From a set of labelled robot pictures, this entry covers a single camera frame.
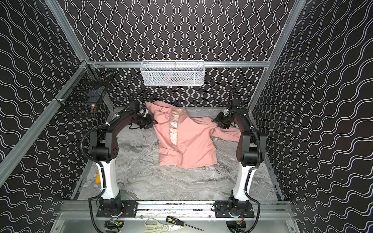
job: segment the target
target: white wire basket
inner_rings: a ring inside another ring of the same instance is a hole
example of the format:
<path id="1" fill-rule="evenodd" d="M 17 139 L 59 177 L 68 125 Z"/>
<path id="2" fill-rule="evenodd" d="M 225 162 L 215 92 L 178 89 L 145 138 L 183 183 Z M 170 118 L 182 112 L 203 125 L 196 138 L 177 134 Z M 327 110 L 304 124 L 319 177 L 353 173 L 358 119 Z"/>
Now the white wire basket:
<path id="1" fill-rule="evenodd" d="M 140 67 L 147 86 L 202 86 L 205 61 L 142 61 Z"/>

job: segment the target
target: pink jacket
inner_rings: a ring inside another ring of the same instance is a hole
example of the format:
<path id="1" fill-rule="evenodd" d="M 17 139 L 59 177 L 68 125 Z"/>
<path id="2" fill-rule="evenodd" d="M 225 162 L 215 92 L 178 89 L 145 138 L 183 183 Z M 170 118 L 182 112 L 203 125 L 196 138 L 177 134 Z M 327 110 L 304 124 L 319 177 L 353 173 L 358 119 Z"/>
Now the pink jacket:
<path id="1" fill-rule="evenodd" d="M 161 101 L 146 102 L 146 106 L 158 122 L 154 129 L 159 138 L 160 165 L 191 168 L 216 164 L 216 149 L 210 135 L 237 142 L 241 135 L 236 128 L 221 129 L 209 117 L 190 118 L 185 109 Z"/>

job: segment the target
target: scissors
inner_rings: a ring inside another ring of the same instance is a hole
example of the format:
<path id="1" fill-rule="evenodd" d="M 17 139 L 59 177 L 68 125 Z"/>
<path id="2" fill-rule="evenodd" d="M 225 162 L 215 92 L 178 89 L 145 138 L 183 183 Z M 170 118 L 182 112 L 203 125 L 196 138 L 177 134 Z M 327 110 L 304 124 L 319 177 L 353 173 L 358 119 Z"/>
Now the scissors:
<path id="1" fill-rule="evenodd" d="M 177 226 L 177 225 L 166 225 L 158 222 L 154 218 L 148 218 L 145 221 L 145 226 L 146 227 L 151 227 L 152 229 L 145 230 L 144 233 L 162 233 L 162 232 L 167 232 L 171 230 L 180 230 L 184 227 L 182 226 Z"/>

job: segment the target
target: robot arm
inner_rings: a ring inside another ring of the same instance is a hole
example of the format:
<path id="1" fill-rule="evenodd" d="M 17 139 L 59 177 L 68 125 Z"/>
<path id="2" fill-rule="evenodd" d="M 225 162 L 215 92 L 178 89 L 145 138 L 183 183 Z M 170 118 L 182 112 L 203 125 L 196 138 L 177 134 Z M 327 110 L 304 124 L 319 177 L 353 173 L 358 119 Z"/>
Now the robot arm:
<path id="1" fill-rule="evenodd" d="M 253 127 L 247 109 L 240 107 L 237 99 L 231 100 L 230 106 L 224 112 L 220 112 L 213 122 L 223 129 L 233 126 L 234 122 L 241 131 L 236 151 L 236 158 L 240 163 L 239 173 L 236 185 L 228 199 L 228 212 L 229 214 L 240 212 L 246 214 L 251 206 L 248 193 L 253 175 L 259 163 L 264 161 L 262 151 L 265 151 L 267 136 Z"/>
<path id="2" fill-rule="evenodd" d="M 97 164 L 101 189 L 103 189 L 103 176 L 101 168 L 105 173 L 105 191 L 99 199 L 100 208 L 97 217 L 118 216 L 122 213 L 122 200 L 116 183 L 115 159 L 118 155 L 118 141 L 116 136 L 127 125 L 137 124 L 140 129 L 153 127 L 157 122 L 145 106 L 138 101 L 131 101 L 127 107 L 118 112 L 116 119 L 108 123 L 108 127 L 102 132 L 95 130 L 90 135 L 90 154 L 94 160 L 100 161 L 102 167 Z M 100 142 L 99 133 L 105 134 L 105 142 Z"/>

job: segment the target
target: scissor handle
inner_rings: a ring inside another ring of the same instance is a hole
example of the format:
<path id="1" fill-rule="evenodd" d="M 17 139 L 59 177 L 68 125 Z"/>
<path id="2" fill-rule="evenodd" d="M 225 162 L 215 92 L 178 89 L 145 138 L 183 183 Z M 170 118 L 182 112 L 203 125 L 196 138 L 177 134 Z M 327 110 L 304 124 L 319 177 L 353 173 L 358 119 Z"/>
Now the scissor handle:
<path id="1" fill-rule="evenodd" d="M 147 224 L 147 222 L 149 220 L 154 221 L 156 224 Z M 145 220 L 144 225 L 146 227 L 151 227 L 152 228 L 152 229 L 145 230 L 144 233 L 153 233 L 153 232 L 162 233 L 162 232 L 168 231 L 168 225 L 162 224 L 154 218 L 148 218 L 147 220 Z"/>

